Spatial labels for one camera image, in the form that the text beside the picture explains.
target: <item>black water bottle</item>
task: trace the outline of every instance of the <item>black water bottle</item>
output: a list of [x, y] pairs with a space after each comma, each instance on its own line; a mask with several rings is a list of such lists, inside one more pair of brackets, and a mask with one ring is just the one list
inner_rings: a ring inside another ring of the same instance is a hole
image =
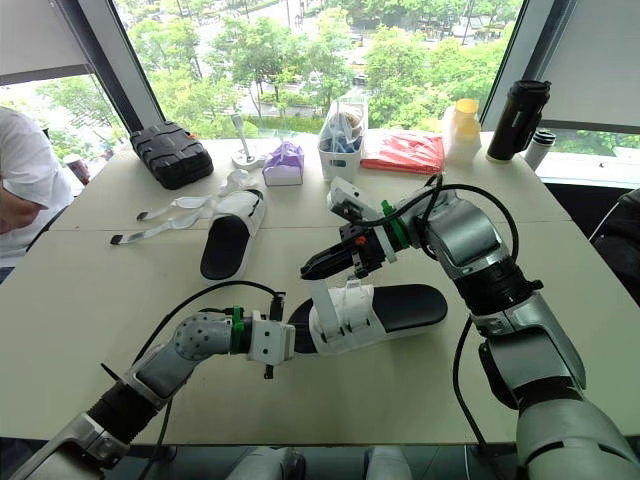
[[542, 118], [549, 101], [551, 82], [518, 80], [509, 89], [507, 103], [487, 150], [489, 160], [508, 162], [523, 151]]

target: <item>black cord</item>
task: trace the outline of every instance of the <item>black cord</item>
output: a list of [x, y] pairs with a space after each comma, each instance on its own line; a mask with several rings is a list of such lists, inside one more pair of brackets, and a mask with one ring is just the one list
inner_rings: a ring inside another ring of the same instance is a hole
[[[427, 185], [430, 185], [429, 182], [432, 182], [431, 178], [429, 180], [427, 180]], [[516, 222], [513, 219], [513, 217], [511, 216], [511, 213], [509, 212], [507, 207], [505, 207], [504, 204], [500, 200], [498, 200], [495, 196], [493, 196], [492, 194], [490, 194], [486, 190], [484, 190], [484, 189], [482, 189], [480, 187], [475, 187], [473, 185], [465, 185], [465, 184], [461, 184], [461, 183], [452, 183], [452, 184], [449, 184], [449, 185], [440, 186], [439, 188], [436, 186], [436, 188], [433, 188], [431, 190], [427, 190], [427, 191], [423, 192], [422, 194], [418, 195], [417, 197], [415, 197], [414, 199], [408, 201], [406, 204], [404, 204], [398, 210], [396, 210], [393, 213], [390, 213], [389, 215], [387, 215], [385, 217], [379, 218], [377, 220], [369, 220], [369, 221], [367, 221], [367, 220], [354, 220], [351, 223], [354, 224], [354, 225], [361, 226], [361, 227], [378, 227], [378, 226], [381, 226], [381, 225], [386, 225], [390, 221], [395, 220], [396, 218], [399, 218], [400, 216], [402, 216], [410, 208], [412, 208], [414, 205], [417, 205], [418, 203], [420, 203], [425, 198], [433, 195], [434, 193], [440, 193], [441, 191], [445, 191], [445, 190], [466, 190], [468, 192], [473, 192], [473, 193], [477, 193], [478, 195], [482, 195], [487, 200], [491, 201], [491, 203], [493, 203], [500, 210], [500, 212], [502, 213], [504, 218], [507, 220], [507, 223], [509, 224], [509, 229], [511, 230], [511, 238], [512, 238], [511, 256], [513, 257], [514, 261], [518, 258], [518, 253], [519, 253], [519, 250], [520, 250], [520, 237], [518, 235], [518, 227], [516, 226]]]
[[[180, 310], [182, 310], [184, 307], [186, 307], [189, 303], [193, 302], [194, 300], [196, 300], [197, 298], [201, 297], [202, 295], [205, 295], [206, 293], [209, 293], [209, 292], [213, 292], [214, 290], [218, 290], [219, 288], [222, 288], [222, 287], [229, 287], [231, 285], [246, 285], [248, 287], [253, 287], [253, 288], [257, 288], [259, 290], [264, 290], [265, 292], [270, 293], [271, 296], [276, 298], [276, 299], [280, 298], [278, 296], [278, 292], [276, 292], [272, 288], [269, 288], [266, 285], [262, 285], [261, 283], [250, 282], [248, 280], [232, 280], [232, 281], [229, 281], [229, 282], [221, 282], [221, 283], [217, 283], [216, 285], [213, 285], [211, 287], [207, 287], [204, 290], [200, 290], [199, 292], [194, 293], [193, 295], [191, 295], [186, 300], [182, 301], [178, 306], [176, 306], [167, 315], [165, 315], [165, 317], [160, 321], [160, 323], [158, 324], [156, 329], [153, 331], [151, 336], [144, 343], [144, 345], [142, 346], [142, 348], [140, 349], [140, 351], [136, 355], [136, 358], [133, 361], [133, 363], [137, 362], [138, 360], [140, 360], [144, 356], [146, 351], [149, 349], [149, 346], [153, 343], [153, 341], [156, 339], [156, 337], [160, 334], [162, 329], [167, 326], [167, 324], [176, 315], [176, 313], [178, 313]], [[215, 308], [206, 308], [206, 309], [202, 309], [201, 311], [212, 311], [212, 312], [217, 312], [217, 313], [224, 313], [223, 310], [219, 310], [219, 309], [215, 309]], [[153, 466], [153, 464], [156, 461], [158, 453], [160, 452], [160, 448], [162, 448], [162, 442], [164, 442], [164, 436], [167, 433], [167, 427], [169, 425], [169, 415], [171, 414], [171, 405], [172, 404], [173, 404], [173, 400], [169, 400], [167, 402], [167, 405], [166, 405], [165, 410], [164, 410], [164, 418], [162, 419], [162, 428], [160, 429], [160, 435], [158, 435], [158, 440], [156, 441], [155, 447], [153, 448], [153, 452], [151, 453], [151, 456], [149, 457], [149, 460], [147, 460], [147, 464], [145, 465], [144, 470], [142, 470], [142, 472], [138, 476], [138, 480], [144, 480], [147, 477], [147, 475], [149, 474], [149, 471], [151, 470], [151, 467]]]
[[429, 220], [429, 215], [431, 215], [431, 210], [436, 204], [438, 200], [438, 195], [442, 190], [442, 174], [432, 175], [427, 183], [424, 184], [425, 187], [428, 187], [433, 182], [436, 182], [436, 186], [433, 187], [431, 199], [429, 200], [429, 204], [427, 205], [427, 209], [425, 210], [422, 217], [418, 220], [418, 232], [420, 232], [420, 246], [422, 247], [422, 251], [425, 253], [427, 257], [432, 260], [438, 260], [435, 253], [429, 250], [429, 242], [427, 239], [427, 230], [429, 228], [429, 224], [427, 223]]
[[201, 308], [200, 310], [198, 310], [199, 312], [203, 312], [203, 313], [224, 313], [224, 310], [221, 308]]
[[158, 453], [160, 453], [160, 449], [162, 448], [162, 442], [164, 442], [164, 436], [167, 433], [167, 426], [169, 425], [169, 415], [171, 415], [171, 405], [173, 404], [173, 400], [169, 400], [167, 402], [167, 406], [164, 408], [164, 418], [162, 419], [162, 428], [160, 429], [160, 435], [158, 435], [158, 440], [156, 441], [155, 447], [153, 447], [153, 451], [151, 452], [151, 456], [149, 460], [147, 460], [147, 464], [144, 466], [144, 470], [138, 476], [138, 480], [144, 480], [147, 478], [151, 467], [156, 462], [158, 458]]
[[162, 321], [158, 324], [158, 326], [156, 327], [156, 329], [153, 331], [153, 333], [151, 334], [151, 336], [149, 337], [149, 339], [145, 342], [145, 344], [142, 346], [142, 348], [140, 349], [140, 351], [138, 352], [138, 355], [136, 355], [135, 360], [133, 361], [134, 363], [137, 362], [138, 360], [140, 360], [142, 358], [142, 356], [145, 354], [145, 352], [149, 349], [149, 347], [151, 346], [151, 344], [153, 343], [153, 341], [156, 339], [156, 337], [160, 334], [160, 332], [162, 331], [162, 329], [167, 325], [167, 323], [169, 323], [169, 321], [175, 316], [176, 313], [178, 313], [180, 310], [182, 310], [185, 306], [187, 306], [188, 304], [190, 304], [191, 302], [193, 302], [195, 299], [201, 297], [202, 295], [209, 293], [209, 292], [213, 292], [214, 290], [217, 290], [219, 288], [222, 287], [229, 287], [231, 285], [246, 285], [248, 287], [254, 287], [254, 288], [258, 288], [260, 290], [264, 290], [267, 293], [270, 293], [274, 298], [278, 297], [278, 292], [276, 292], [274, 289], [267, 287], [266, 285], [262, 285], [261, 283], [256, 283], [256, 282], [249, 282], [248, 280], [231, 280], [229, 282], [221, 282], [221, 283], [217, 283], [211, 287], [207, 287], [204, 290], [200, 290], [198, 293], [194, 293], [193, 295], [191, 295], [189, 298], [187, 298], [186, 300], [184, 300], [182, 303], [180, 303], [180, 305], [178, 305], [177, 307], [175, 307], [173, 310], [171, 310], [163, 319]]
[[458, 399], [458, 403], [460, 404], [460, 408], [462, 408], [462, 413], [469, 422], [469, 426], [471, 430], [473, 430], [473, 434], [476, 436], [478, 440], [478, 444], [480, 445], [480, 450], [484, 451], [487, 446], [487, 441], [484, 439], [484, 435], [480, 431], [478, 424], [476, 423], [473, 415], [471, 415], [471, 411], [469, 407], [467, 407], [464, 398], [462, 397], [462, 392], [460, 391], [460, 358], [462, 357], [462, 348], [464, 347], [464, 342], [467, 339], [467, 335], [469, 334], [469, 330], [471, 329], [471, 325], [473, 322], [471, 321], [471, 317], [467, 318], [467, 321], [462, 328], [462, 333], [460, 334], [460, 338], [458, 339], [458, 345], [456, 346], [456, 353], [453, 356], [453, 391], [456, 394], [456, 398]]
[[[433, 207], [435, 206], [438, 195], [440, 194], [441, 191], [466, 190], [487, 198], [489, 201], [491, 201], [491, 203], [493, 203], [500, 210], [502, 215], [505, 217], [507, 224], [509, 225], [509, 229], [511, 231], [511, 238], [512, 238], [511, 257], [513, 258], [514, 261], [518, 258], [518, 254], [520, 252], [520, 235], [518, 233], [518, 227], [516, 225], [515, 220], [513, 219], [513, 216], [511, 215], [511, 212], [509, 212], [507, 207], [505, 207], [500, 200], [498, 200], [495, 196], [493, 196], [486, 190], [479, 187], [474, 187], [473, 185], [451, 184], [451, 185], [442, 186], [442, 175], [433, 175], [432, 177], [430, 177], [425, 183], [425, 187], [432, 185], [434, 181], [436, 182], [436, 185], [434, 188], [432, 188], [427, 192], [424, 192], [424, 194], [416, 197], [415, 199], [408, 202], [406, 205], [396, 210], [392, 214], [384, 218], [375, 220], [374, 222], [360, 222], [360, 224], [377, 223], [377, 224], [383, 225], [395, 218], [398, 218], [404, 212], [409, 210], [409, 208], [411, 208], [413, 205], [417, 204], [418, 202], [422, 201], [424, 198], [430, 195], [431, 199], [429, 201], [429, 204], [427, 205], [427, 208], [425, 209], [425, 212], [422, 215], [422, 217], [417, 220], [418, 222], [417, 226], [418, 226], [418, 231], [420, 232], [420, 235], [421, 235], [420, 244], [422, 246], [422, 250], [430, 258], [437, 260], [433, 252], [429, 250], [428, 239], [426, 238], [429, 214], [431, 213], [431, 210], [433, 210]], [[487, 441], [482, 435], [482, 432], [480, 431], [478, 424], [476, 423], [475, 419], [473, 418], [473, 415], [471, 414], [471, 411], [469, 410], [469, 407], [464, 401], [464, 397], [462, 396], [462, 391], [460, 390], [460, 359], [462, 357], [462, 350], [464, 348], [464, 344], [466, 342], [466, 339], [472, 324], [473, 324], [473, 321], [471, 320], [471, 317], [467, 318], [467, 321], [465, 322], [464, 327], [462, 329], [462, 333], [460, 334], [460, 338], [458, 339], [458, 345], [456, 346], [456, 351], [453, 357], [453, 391], [456, 395], [456, 399], [458, 400], [458, 404], [460, 405], [460, 408], [462, 409], [462, 412], [465, 418], [467, 419], [467, 422], [469, 423], [469, 426], [471, 427], [471, 430], [473, 431], [473, 434], [475, 435], [476, 440], [478, 441], [480, 453], [485, 455], [486, 458], [488, 459], [489, 465], [494, 475], [498, 479], [504, 480], [505, 477], [502, 474], [502, 472], [500, 472], [498, 465], [495, 462], [495, 459], [487, 451]]]

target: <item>white basket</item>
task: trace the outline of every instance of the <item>white basket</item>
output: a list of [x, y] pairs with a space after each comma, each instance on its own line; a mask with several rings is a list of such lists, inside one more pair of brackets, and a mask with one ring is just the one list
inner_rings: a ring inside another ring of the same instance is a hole
[[[328, 130], [329, 120], [339, 111], [356, 112], [361, 116], [361, 122], [353, 128], [353, 133], [360, 138], [360, 148], [353, 153], [336, 153], [323, 150], [326, 140], [322, 140], [323, 133]], [[353, 182], [360, 167], [360, 159], [364, 148], [364, 136], [369, 126], [368, 107], [366, 99], [340, 99], [331, 104], [327, 118], [325, 118], [322, 130], [320, 130], [318, 141], [318, 153], [320, 155], [320, 163], [322, 164], [322, 176], [328, 182], [335, 177], [345, 179], [347, 182]]]

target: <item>black chair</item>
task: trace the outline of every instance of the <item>black chair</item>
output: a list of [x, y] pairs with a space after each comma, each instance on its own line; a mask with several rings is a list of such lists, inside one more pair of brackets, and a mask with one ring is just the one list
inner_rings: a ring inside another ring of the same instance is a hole
[[589, 240], [640, 306], [640, 188], [618, 199]]

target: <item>green ring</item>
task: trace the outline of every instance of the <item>green ring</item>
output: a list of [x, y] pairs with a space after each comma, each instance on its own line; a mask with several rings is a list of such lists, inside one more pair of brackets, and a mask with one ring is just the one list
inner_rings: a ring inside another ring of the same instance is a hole
[[244, 332], [244, 322], [242, 315], [244, 309], [242, 307], [233, 307], [233, 315], [231, 316], [231, 353], [240, 352], [240, 338]]
[[[391, 215], [394, 211], [395, 211], [395, 208], [389, 205], [389, 202], [387, 202], [386, 200], [382, 201], [382, 213], [384, 213], [385, 215]], [[407, 241], [407, 237], [404, 234], [404, 228], [402, 223], [400, 223], [398, 219], [391, 220], [391, 222], [389, 223], [391, 224], [391, 229], [393, 230], [393, 233], [396, 234], [396, 238], [398, 239], [400, 246], [402, 248], [409, 248], [409, 242]]]

